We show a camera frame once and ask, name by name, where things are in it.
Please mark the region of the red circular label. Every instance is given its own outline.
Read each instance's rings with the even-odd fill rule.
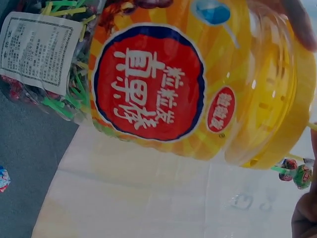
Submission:
[[[209,108],[207,126],[215,133],[222,132],[230,123],[235,110],[234,92],[229,87],[221,88]]]
[[[188,134],[204,106],[203,64],[165,26],[136,26],[107,41],[94,76],[96,108],[117,130],[171,141]]]

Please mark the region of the green lollipop wrapper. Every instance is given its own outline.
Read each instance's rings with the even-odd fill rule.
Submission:
[[[305,189],[311,184],[313,172],[306,165],[300,165],[296,169],[296,174],[293,176],[293,181],[298,189]]]

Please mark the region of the white sticker label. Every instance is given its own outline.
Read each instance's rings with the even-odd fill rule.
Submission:
[[[0,33],[0,74],[65,95],[82,23],[11,12]]]

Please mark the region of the transparent plastic container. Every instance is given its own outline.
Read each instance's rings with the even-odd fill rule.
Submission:
[[[316,87],[316,61],[298,42],[286,17],[249,3],[254,30],[255,73],[237,110],[225,148],[231,164],[269,169],[284,158],[309,123]]]
[[[230,164],[274,166],[314,127],[314,54],[258,2],[163,2],[106,4],[91,47],[95,127],[199,160],[222,151]]]
[[[2,92],[82,122],[89,113],[89,48],[105,1],[19,1],[1,30]]]

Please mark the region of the gray floor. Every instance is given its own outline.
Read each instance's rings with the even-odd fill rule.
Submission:
[[[1,0],[0,15],[14,0]],[[43,200],[77,125],[0,92],[0,165],[11,184],[0,194],[0,237],[30,238]]]

